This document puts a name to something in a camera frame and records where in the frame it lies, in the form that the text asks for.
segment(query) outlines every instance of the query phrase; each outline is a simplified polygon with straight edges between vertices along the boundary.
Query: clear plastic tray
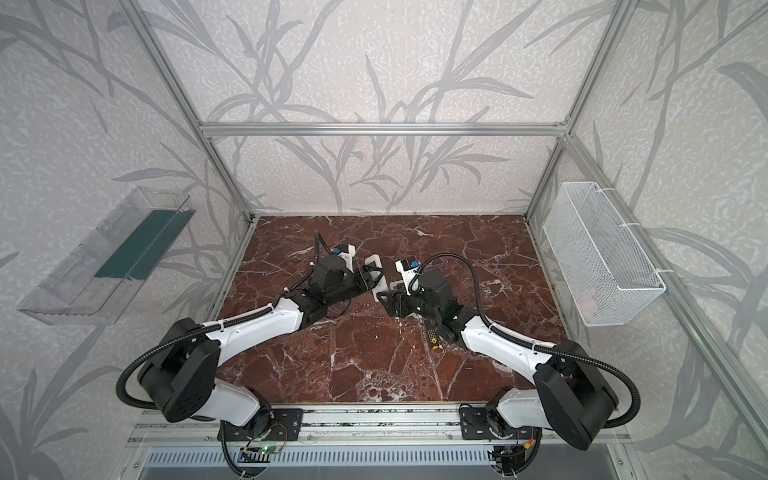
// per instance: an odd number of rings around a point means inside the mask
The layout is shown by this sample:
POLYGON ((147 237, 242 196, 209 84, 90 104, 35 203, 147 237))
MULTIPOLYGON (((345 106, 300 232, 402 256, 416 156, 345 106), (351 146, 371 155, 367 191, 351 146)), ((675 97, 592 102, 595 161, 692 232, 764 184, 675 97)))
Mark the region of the clear plastic tray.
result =
POLYGON ((132 191, 18 309, 49 324, 115 323, 194 213, 188 199, 132 191))

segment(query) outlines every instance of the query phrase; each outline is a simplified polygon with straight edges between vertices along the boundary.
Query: ventilation grille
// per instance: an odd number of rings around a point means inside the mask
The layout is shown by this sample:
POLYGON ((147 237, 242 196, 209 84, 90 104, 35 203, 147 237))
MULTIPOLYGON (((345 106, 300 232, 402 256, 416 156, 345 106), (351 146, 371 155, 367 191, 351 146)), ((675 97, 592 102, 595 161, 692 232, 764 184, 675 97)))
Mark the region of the ventilation grille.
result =
MULTIPOLYGON (((390 466, 390 465, 489 465, 484 445, 373 445, 286 447, 278 455, 254 455, 253 459, 272 467, 297 466, 390 466)), ((234 457, 240 449, 230 449, 234 457)), ((225 466, 218 447, 155 447, 144 467, 225 466)))

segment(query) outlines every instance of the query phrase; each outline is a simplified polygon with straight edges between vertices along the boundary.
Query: black mounting bracket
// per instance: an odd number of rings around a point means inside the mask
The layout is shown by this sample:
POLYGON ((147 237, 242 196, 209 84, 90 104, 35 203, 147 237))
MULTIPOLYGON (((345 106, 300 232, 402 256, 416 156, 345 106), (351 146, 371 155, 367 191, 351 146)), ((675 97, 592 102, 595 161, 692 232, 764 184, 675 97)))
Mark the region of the black mounting bracket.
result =
MULTIPOLYGON (((272 414, 274 414, 274 420, 271 420, 272 424, 270 425, 272 429, 260 442, 295 442, 299 439, 301 419, 304 415, 302 409, 272 409, 272 414), (283 425, 285 429, 283 430, 278 424, 283 425)), ((224 440, 227 442, 247 442, 248 437, 252 434, 253 432, 244 427, 229 425, 224 440)), ((219 430, 216 438, 219 442, 221 441, 221 430, 219 430)))
MULTIPOLYGON (((458 408, 458 417, 461 419, 462 439, 499 440, 499 437, 491 432, 491 426, 488 424, 488 412, 484 406, 461 406, 458 408)), ((531 427, 512 429, 508 440, 528 440, 531 438, 531 430, 531 427)))

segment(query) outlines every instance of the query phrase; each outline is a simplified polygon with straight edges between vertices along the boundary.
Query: leaf-patterned wallpaper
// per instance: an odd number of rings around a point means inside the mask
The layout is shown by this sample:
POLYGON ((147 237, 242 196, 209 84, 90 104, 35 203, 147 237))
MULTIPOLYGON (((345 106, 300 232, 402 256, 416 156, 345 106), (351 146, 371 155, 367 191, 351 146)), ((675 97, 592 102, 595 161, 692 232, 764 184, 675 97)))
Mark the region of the leaf-patterned wallpaper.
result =
POLYGON ((614 1, 142 0, 205 121, 562 121, 614 1))
MULTIPOLYGON (((143 0, 204 121, 559 122, 614 0, 143 0)), ((113 18, 110 28, 121 28, 113 18)), ((522 213, 547 138, 220 138, 255 212, 522 213)))
MULTIPOLYGON (((648 478, 768 478, 768 458, 737 415, 663 297, 623 326, 587 328, 543 231, 562 182, 584 181, 566 153, 531 216, 543 264, 574 338, 596 358, 627 373, 643 406, 627 424, 648 478)), ((612 377, 623 405, 627 390, 612 377)))
POLYGON ((768 2, 664 7, 635 12, 577 133, 768 394, 768 2))
POLYGON ((554 145, 551 137, 433 137, 422 161, 409 161, 409 149, 428 141, 227 137, 217 148, 238 182, 261 192, 247 195, 260 213, 523 214, 554 145))
POLYGON ((139 412, 118 371, 201 319, 246 223, 112 2, 0 3, 0 478, 109 476, 139 412), (16 307, 136 186, 197 212, 113 326, 16 307))
MULTIPOLYGON (((576 127, 579 138, 768 392, 768 2, 641 4, 576 127)), ((644 395, 627 425, 651 478, 768 478, 768 459, 659 299, 625 326, 585 329, 541 232, 577 338, 644 395)))

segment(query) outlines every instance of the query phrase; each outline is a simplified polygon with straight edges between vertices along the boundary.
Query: red marble surface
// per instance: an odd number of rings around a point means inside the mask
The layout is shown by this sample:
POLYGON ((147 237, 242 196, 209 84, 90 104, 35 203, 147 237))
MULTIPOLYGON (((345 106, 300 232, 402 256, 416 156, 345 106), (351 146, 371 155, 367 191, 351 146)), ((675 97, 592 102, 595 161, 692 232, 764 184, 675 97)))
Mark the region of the red marble surface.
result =
MULTIPOLYGON (((313 258, 314 230, 330 246, 355 245, 356 264, 378 253, 388 282, 400 280, 395 260, 460 253, 478 272, 488 318, 541 340, 565 339, 523 218, 514 215, 262 217, 220 317, 262 306, 295 283, 313 258)), ((475 304, 463 263, 437 259, 429 268, 445 274, 460 303, 475 304)), ((329 315, 342 309, 334 308, 329 315)), ((233 357, 218 376, 272 403, 487 401, 503 386, 533 388, 486 356, 441 344, 432 350, 420 320, 390 318, 366 294, 339 318, 233 357)))

